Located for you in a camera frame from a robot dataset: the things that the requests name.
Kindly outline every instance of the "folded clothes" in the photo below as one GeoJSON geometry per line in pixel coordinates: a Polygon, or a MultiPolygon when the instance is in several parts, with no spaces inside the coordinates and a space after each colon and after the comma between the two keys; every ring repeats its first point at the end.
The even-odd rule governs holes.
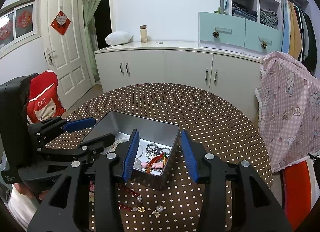
{"type": "Polygon", "coordinates": [[[254,17],[258,17],[258,14],[257,14],[256,11],[254,11],[254,10],[253,11],[248,11],[247,7],[237,3],[235,1],[232,2],[232,8],[237,8],[237,9],[242,10],[242,11],[244,11],[244,12],[250,14],[250,15],[253,15],[254,17]]]}
{"type": "Polygon", "coordinates": [[[249,20],[253,20],[253,21],[257,21],[257,17],[253,16],[239,8],[232,8],[232,14],[237,14],[242,16],[243,18],[249,19],[249,20]]]}
{"type": "Polygon", "coordinates": [[[244,16],[244,15],[239,15],[239,14],[236,14],[236,13],[233,13],[232,15],[235,16],[235,17],[240,17],[240,18],[244,18],[244,19],[248,19],[248,20],[252,20],[252,21],[257,21],[257,20],[254,20],[251,17],[247,17],[247,16],[244,16]]]}
{"type": "Polygon", "coordinates": [[[278,15],[274,11],[260,9],[260,23],[278,29],[278,15]]]}

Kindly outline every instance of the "red paper cut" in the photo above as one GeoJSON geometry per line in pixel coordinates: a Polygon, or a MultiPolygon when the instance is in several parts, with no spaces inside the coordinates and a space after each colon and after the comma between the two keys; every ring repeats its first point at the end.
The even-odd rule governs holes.
{"type": "Polygon", "coordinates": [[[63,36],[66,33],[70,23],[71,21],[67,18],[67,16],[62,11],[60,11],[52,21],[51,27],[53,27],[63,36]]]}
{"type": "Polygon", "coordinates": [[[0,28],[0,39],[6,39],[12,31],[12,21],[8,20],[7,24],[0,28]]]}
{"type": "Polygon", "coordinates": [[[28,26],[28,24],[31,22],[32,19],[32,14],[30,11],[25,10],[24,12],[21,13],[21,15],[18,17],[16,25],[23,29],[26,26],[28,26]]]}

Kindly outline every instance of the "window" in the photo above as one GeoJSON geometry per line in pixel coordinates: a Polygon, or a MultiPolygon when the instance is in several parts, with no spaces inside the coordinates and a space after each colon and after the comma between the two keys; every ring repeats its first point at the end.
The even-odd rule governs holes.
{"type": "Polygon", "coordinates": [[[0,16],[0,51],[37,34],[36,2],[20,5],[0,16]]]}

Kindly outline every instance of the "brown tablecloth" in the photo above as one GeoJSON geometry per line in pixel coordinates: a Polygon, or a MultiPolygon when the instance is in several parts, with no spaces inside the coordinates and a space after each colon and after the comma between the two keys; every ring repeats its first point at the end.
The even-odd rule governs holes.
{"type": "MultiPolygon", "coordinates": [[[[266,184],[271,186],[269,157],[257,129],[237,108],[212,93],[177,84],[131,85],[112,90],[86,102],[69,118],[76,120],[94,117],[98,121],[109,110],[179,124],[181,130],[188,130],[191,138],[202,143],[207,152],[212,152],[230,163],[248,160],[266,184]]],[[[73,149],[89,131],[86,129],[65,133],[53,140],[48,147],[73,149]]],[[[182,150],[177,154],[172,178],[165,190],[156,191],[134,182],[128,182],[126,186],[141,194],[146,211],[141,213],[121,210],[125,230],[196,231],[204,185],[197,185],[191,181],[182,150]],[[157,205],[165,208],[158,218],[151,214],[157,205]]],[[[226,185],[226,191],[226,230],[229,230],[232,220],[232,194],[229,183],[226,185]]],[[[118,191],[118,199],[128,206],[137,205],[136,199],[123,190],[118,191]]],[[[89,205],[92,210],[90,229],[95,231],[94,204],[89,205]]]]}

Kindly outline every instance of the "white pillow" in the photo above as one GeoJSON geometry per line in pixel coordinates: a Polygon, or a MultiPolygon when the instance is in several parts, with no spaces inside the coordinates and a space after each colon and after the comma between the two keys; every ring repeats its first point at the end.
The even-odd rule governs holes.
{"type": "Polygon", "coordinates": [[[126,44],[132,36],[132,34],[124,31],[115,31],[106,37],[106,43],[110,46],[126,44]]]}

